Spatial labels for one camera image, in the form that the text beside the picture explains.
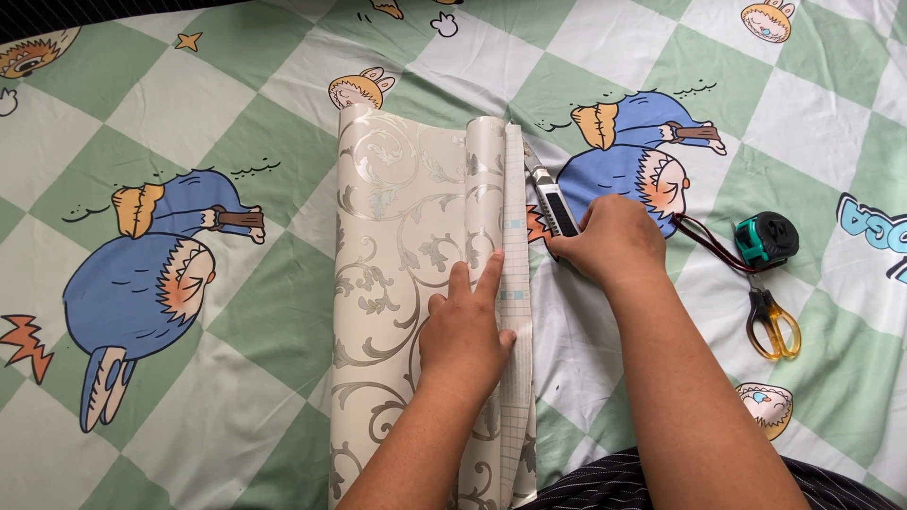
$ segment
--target red lanyard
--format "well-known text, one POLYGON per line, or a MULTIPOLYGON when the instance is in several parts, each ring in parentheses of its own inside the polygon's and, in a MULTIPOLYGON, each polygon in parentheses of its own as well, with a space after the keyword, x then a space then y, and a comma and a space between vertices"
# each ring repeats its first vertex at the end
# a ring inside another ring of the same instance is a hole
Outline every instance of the red lanyard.
POLYGON ((690 239, 705 246, 709 251, 714 253, 716 257, 718 257, 725 264, 730 266, 731 269, 735 269, 735 270, 738 270, 738 271, 741 271, 744 273, 761 273, 763 271, 770 270, 770 269, 780 265, 780 264, 774 264, 774 265, 768 266, 767 268, 762 268, 761 270, 751 268, 751 267, 747 266, 746 263, 743 262, 741 259, 739 259, 736 255, 731 253, 730 250, 728 250, 727 248, 722 246, 722 244, 720 242, 718 242, 718 239, 716 239, 716 237, 714 235, 712 235, 712 232, 708 231, 706 226, 703 225, 702 223, 700 223, 699 221, 697 221, 696 219, 691 218, 682 212, 675 212, 671 216, 670 221, 671 221, 671 224, 673 224, 675 227, 678 228, 678 230, 687 234, 687 236, 690 239), (690 221, 696 223, 696 225, 700 229, 702 229, 703 232, 706 233, 706 235, 708 236, 708 240, 704 239, 702 236, 700 236, 699 234, 692 231, 687 225, 684 225, 683 220, 690 220, 690 221))

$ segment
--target tape measure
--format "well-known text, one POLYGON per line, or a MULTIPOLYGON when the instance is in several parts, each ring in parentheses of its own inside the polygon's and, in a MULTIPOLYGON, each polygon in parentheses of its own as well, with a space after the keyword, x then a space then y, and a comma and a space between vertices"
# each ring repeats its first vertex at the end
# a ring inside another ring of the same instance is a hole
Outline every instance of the tape measure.
POLYGON ((734 228, 734 243, 747 266, 780 266, 800 250, 794 224, 777 212, 763 211, 734 228))

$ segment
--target orange star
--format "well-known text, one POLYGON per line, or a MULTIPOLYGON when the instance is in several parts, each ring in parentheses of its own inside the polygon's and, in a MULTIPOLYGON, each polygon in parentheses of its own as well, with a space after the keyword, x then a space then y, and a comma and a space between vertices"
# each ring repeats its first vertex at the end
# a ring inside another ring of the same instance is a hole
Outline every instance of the orange star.
POLYGON ((195 45, 195 42, 199 40, 199 37, 201 37, 201 32, 199 32, 197 34, 192 34, 192 35, 185 35, 185 34, 177 34, 177 35, 180 37, 180 43, 177 44, 176 48, 174 48, 174 49, 179 50, 180 48, 189 48, 193 52, 196 52, 196 53, 199 51, 199 48, 198 48, 198 46, 195 45))

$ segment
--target forearm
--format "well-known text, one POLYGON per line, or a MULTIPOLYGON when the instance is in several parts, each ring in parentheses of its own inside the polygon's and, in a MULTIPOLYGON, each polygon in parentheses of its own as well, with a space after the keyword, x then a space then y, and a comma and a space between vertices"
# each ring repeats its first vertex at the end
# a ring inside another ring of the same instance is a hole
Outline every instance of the forearm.
POLYGON ((807 508, 667 275, 619 282, 607 291, 654 506, 807 508))
POLYGON ((337 510, 444 508, 480 408, 420 381, 337 510))

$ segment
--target scissors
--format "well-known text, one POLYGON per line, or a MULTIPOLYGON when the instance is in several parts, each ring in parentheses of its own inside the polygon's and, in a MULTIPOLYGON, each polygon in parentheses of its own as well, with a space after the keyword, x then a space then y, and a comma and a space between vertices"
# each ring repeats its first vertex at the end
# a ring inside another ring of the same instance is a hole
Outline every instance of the scissors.
POLYGON ((777 361, 781 357, 792 359, 800 352, 800 326, 791 314, 775 303, 772 293, 762 284, 758 275, 750 273, 746 275, 746 278, 749 280, 750 302, 749 318, 746 320, 746 335, 749 337, 750 343, 764 358, 773 361, 777 361), (791 327, 794 346, 790 349, 787 348, 785 338, 778 327, 778 319, 784 319, 791 327), (756 338, 756 333, 753 331, 753 325, 756 322, 761 322, 765 327, 768 340, 772 344, 772 352, 763 348, 756 338))

